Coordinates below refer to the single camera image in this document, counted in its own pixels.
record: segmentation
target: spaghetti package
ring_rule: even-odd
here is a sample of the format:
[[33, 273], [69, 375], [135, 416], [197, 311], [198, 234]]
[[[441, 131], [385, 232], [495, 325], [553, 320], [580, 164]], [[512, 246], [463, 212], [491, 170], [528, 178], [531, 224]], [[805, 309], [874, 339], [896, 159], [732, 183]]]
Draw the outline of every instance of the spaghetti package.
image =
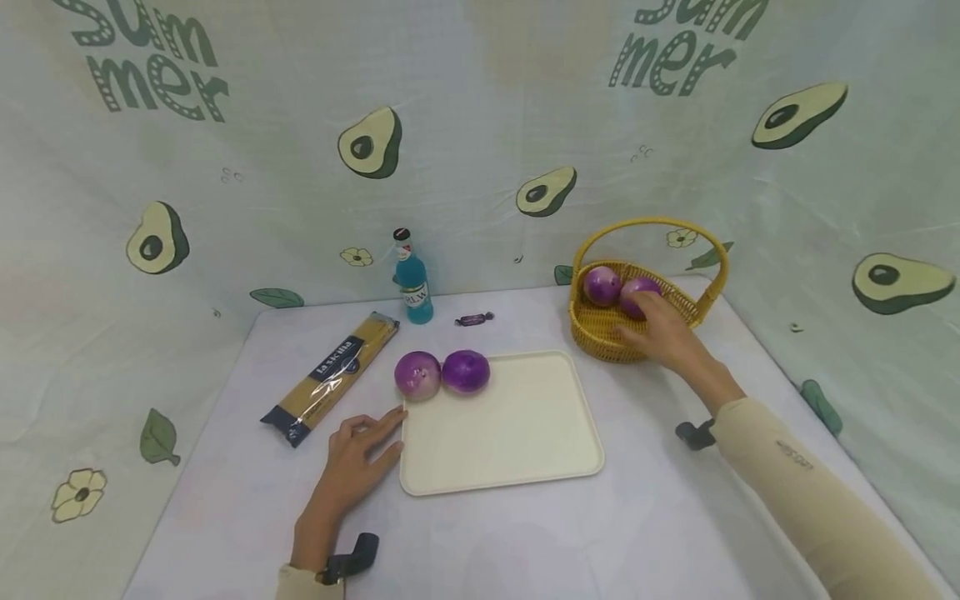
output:
[[398, 321], [371, 313], [260, 422], [279, 429], [296, 448], [393, 339], [399, 327]]

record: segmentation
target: backdrop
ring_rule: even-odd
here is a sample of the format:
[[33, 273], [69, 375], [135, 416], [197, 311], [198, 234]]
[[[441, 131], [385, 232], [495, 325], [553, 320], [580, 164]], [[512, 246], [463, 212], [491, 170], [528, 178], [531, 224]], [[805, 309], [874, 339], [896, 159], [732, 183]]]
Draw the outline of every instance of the backdrop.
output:
[[656, 214], [727, 242], [727, 297], [960, 587], [955, 2], [0, 14], [6, 597], [118, 597], [257, 312], [395, 297], [394, 228], [453, 294], [566, 284]]

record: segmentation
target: purple onion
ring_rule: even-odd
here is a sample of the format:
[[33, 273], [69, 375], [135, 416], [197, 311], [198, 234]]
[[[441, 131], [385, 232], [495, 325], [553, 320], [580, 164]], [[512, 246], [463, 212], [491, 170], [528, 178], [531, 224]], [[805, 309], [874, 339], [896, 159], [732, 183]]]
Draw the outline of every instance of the purple onion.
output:
[[403, 397], [412, 401], [432, 398], [440, 390], [440, 361], [420, 350], [405, 354], [394, 368], [394, 381]]
[[655, 292], [662, 296], [663, 291], [660, 289], [660, 284], [649, 277], [637, 277], [624, 283], [623, 289], [620, 290], [620, 309], [627, 313], [627, 316], [631, 319], [646, 321], [647, 316], [636, 305], [634, 299], [630, 298], [633, 292]]
[[584, 294], [598, 306], [613, 306], [620, 294], [620, 276], [610, 267], [593, 267], [584, 277]]
[[457, 350], [444, 360], [443, 378], [458, 394], [476, 394], [490, 381], [490, 362], [480, 352]]

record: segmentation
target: beige sleeve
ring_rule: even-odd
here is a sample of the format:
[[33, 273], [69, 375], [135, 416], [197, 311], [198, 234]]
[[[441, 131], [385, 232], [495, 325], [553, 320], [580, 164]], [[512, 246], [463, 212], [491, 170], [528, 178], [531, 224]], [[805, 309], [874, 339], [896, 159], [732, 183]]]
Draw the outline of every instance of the beige sleeve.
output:
[[344, 600], [343, 581], [333, 586], [325, 586], [318, 582], [316, 577], [316, 573], [285, 564], [280, 568], [276, 600]]
[[727, 404], [710, 432], [831, 598], [941, 597], [883, 521], [766, 406]]

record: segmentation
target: wicker basket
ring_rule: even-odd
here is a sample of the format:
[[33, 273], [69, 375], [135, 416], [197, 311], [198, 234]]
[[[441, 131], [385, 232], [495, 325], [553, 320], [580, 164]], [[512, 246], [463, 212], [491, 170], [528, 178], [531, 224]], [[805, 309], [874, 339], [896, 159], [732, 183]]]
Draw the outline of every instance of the wicker basket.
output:
[[[707, 240], [713, 244], [713, 247], [717, 251], [717, 256], [720, 258], [720, 272], [699, 300], [692, 299], [660, 274], [630, 262], [623, 260], [598, 260], [588, 265], [583, 264], [584, 255], [590, 246], [598, 239], [616, 229], [634, 225], [669, 225], [676, 228], [691, 229], [707, 238]], [[699, 325], [704, 320], [710, 307], [713, 306], [713, 303], [719, 298], [720, 292], [723, 291], [724, 284], [727, 283], [727, 272], [730, 269], [727, 251], [724, 249], [723, 244], [703, 229], [684, 221], [667, 217], [634, 219], [617, 223], [594, 233], [589, 240], [580, 247], [576, 257], [573, 259], [573, 279], [570, 281], [570, 326], [573, 331], [574, 341], [584, 352], [594, 358], [599, 358], [600, 360], [611, 363], [633, 363], [646, 358], [642, 352], [625, 346], [613, 331], [613, 326], [615, 324], [624, 324], [630, 329], [642, 333], [646, 331], [647, 323], [646, 321], [637, 321], [627, 317], [623, 311], [616, 307], [603, 308], [587, 300], [583, 291], [583, 278], [590, 269], [600, 265], [606, 265], [616, 271], [623, 281], [639, 276], [650, 277], [656, 281], [663, 291], [663, 297], [680, 311], [680, 314], [691, 328]]]

